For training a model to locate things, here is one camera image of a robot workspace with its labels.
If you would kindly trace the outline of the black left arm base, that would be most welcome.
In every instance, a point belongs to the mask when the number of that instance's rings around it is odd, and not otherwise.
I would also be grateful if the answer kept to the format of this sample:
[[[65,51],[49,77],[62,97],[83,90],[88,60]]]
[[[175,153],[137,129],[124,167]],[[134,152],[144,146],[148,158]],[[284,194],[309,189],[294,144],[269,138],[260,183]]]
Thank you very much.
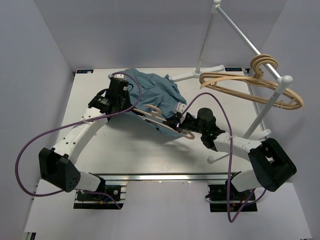
[[[127,193],[127,183],[106,181],[103,194],[92,194],[76,189],[73,208],[76,210],[121,210]]]

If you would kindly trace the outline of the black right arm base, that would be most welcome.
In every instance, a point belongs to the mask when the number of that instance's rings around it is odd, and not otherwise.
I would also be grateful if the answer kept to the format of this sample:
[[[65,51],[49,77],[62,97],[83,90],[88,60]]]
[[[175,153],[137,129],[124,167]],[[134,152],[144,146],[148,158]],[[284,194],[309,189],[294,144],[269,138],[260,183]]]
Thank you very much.
[[[251,191],[246,190],[244,192],[236,192],[230,190],[229,204],[230,212],[236,213],[242,204],[245,202]],[[204,197],[209,203],[211,213],[226,213],[227,212],[227,185],[226,184],[211,184],[208,185],[208,194]],[[256,200],[256,196],[253,194],[242,212],[257,212],[257,204],[253,203]]]

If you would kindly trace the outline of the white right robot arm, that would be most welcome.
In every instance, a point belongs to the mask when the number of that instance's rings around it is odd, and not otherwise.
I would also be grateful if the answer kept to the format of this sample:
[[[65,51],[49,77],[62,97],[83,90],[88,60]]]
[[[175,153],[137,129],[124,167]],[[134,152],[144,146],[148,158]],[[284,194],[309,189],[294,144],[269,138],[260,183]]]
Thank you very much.
[[[270,137],[261,141],[230,136],[216,125],[216,118],[209,108],[198,110],[196,117],[190,113],[182,117],[177,113],[163,123],[179,133],[199,133],[206,148],[231,153],[250,162],[252,169],[234,174],[225,187],[226,195],[233,200],[242,196],[244,191],[256,188],[275,192],[297,173],[295,164],[275,139]]]

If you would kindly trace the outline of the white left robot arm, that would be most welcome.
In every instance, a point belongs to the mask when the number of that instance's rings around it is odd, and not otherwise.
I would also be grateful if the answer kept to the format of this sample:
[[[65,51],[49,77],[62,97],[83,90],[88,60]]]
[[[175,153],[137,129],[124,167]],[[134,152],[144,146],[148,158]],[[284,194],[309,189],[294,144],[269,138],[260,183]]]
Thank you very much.
[[[77,170],[75,164],[85,146],[108,122],[110,115],[131,107],[128,86],[124,74],[112,76],[109,87],[98,92],[89,102],[80,125],[73,127],[51,149],[44,147],[39,152],[43,180],[67,193],[73,190],[88,191],[96,200],[105,196],[105,180],[93,173]]]

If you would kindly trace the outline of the blue t shirt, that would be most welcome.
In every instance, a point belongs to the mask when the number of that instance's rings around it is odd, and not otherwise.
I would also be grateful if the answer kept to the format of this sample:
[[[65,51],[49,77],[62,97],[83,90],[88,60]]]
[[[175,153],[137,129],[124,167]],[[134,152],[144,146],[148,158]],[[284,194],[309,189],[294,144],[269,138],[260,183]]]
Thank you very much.
[[[162,111],[162,118],[166,119],[175,115],[174,110],[178,103],[187,104],[177,84],[170,81],[167,76],[144,73],[135,68],[123,72],[129,75],[126,80],[133,85],[129,88],[130,102],[136,103],[141,95],[140,101],[135,106],[137,109],[150,113],[152,109],[146,107],[150,104],[159,108]]]

